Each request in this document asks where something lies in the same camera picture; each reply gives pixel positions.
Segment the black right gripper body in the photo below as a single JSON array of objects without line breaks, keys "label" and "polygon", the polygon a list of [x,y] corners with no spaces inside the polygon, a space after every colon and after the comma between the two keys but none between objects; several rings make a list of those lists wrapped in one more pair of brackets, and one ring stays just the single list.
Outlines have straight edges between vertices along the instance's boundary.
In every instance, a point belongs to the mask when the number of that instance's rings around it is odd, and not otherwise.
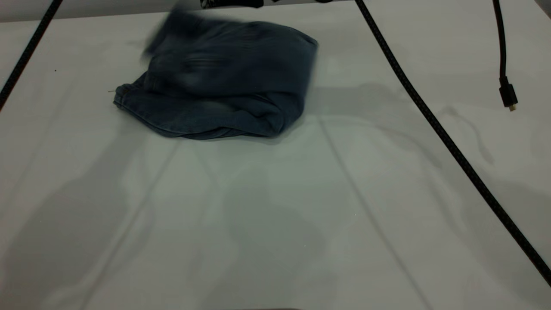
[{"label": "black right gripper body", "polygon": [[261,8],[264,6],[263,0],[201,0],[201,8],[214,9],[225,6],[244,6],[250,8]]}]

